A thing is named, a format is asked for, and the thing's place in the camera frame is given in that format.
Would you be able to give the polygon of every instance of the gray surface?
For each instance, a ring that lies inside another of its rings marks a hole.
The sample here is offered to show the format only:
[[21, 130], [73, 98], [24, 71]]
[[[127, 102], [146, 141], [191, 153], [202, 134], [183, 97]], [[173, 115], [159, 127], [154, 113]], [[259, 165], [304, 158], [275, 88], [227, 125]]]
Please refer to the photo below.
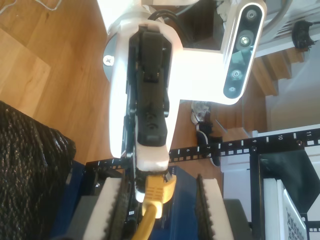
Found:
[[99, 196], [82, 196], [72, 217], [66, 237], [81, 240]]
[[282, 7], [281, 0], [266, 0], [265, 4], [266, 4], [267, 14], [277, 13]]

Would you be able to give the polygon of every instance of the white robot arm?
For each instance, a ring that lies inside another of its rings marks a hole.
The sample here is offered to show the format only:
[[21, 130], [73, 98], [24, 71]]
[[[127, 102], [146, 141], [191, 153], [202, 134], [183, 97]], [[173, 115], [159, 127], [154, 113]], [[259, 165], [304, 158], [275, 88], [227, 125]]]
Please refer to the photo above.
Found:
[[168, 168], [180, 100], [235, 104], [243, 95], [266, 5], [233, 0], [220, 50], [185, 48], [149, 5], [197, 0], [97, 0], [108, 34], [103, 68], [110, 81], [111, 154], [142, 172]]

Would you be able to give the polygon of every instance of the wooden stair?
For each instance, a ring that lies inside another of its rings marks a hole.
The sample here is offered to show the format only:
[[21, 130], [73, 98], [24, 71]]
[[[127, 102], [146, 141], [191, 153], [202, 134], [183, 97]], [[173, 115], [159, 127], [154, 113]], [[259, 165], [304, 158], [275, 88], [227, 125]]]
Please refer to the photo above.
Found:
[[250, 77], [255, 79], [265, 96], [277, 96], [278, 80], [291, 79], [291, 64], [303, 63], [304, 60], [304, 52], [294, 47], [257, 57]]
[[254, 130], [266, 132], [266, 96], [277, 96], [278, 80], [291, 79], [291, 64], [303, 61], [303, 51], [295, 48], [257, 57], [242, 98], [234, 105], [212, 103], [214, 135], [233, 141], [249, 138]]

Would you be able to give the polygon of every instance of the black panel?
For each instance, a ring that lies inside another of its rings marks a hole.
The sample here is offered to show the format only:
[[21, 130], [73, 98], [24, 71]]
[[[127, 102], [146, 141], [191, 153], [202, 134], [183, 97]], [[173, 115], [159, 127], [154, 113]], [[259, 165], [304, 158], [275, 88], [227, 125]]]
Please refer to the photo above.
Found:
[[249, 5], [242, 12], [223, 88], [227, 98], [235, 99], [241, 94], [261, 20], [262, 11], [256, 5]]
[[166, 144], [171, 44], [158, 29], [141, 25], [130, 38], [128, 59], [128, 105], [123, 132], [127, 134], [126, 156], [131, 157], [136, 119], [139, 144], [150, 147]]
[[306, 151], [260, 155], [264, 178], [281, 179], [299, 213], [307, 213], [320, 194], [320, 180]]

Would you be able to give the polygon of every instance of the cable connector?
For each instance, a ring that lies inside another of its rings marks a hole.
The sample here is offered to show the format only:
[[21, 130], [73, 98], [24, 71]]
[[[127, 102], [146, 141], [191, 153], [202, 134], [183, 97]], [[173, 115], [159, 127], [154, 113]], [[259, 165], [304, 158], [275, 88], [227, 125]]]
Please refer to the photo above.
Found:
[[143, 218], [132, 240], [148, 240], [155, 220], [161, 218], [163, 205], [174, 195], [177, 176], [167, 176], [165, 182], [163, 175], [148, 176], [145, 181], [145, 196], [142, 203]]
[[148, 206], [153, 205], [156, 207], [155, 218], [161, 218], [163, 205], [174, 195], [176, 181], [177, 177], [175, 175], [172, 175], [168, 182], [165, 182], [164, 177], [159, 175], [151, 175], [146, 178], [145, 196], [142, 204], [143, 216]]

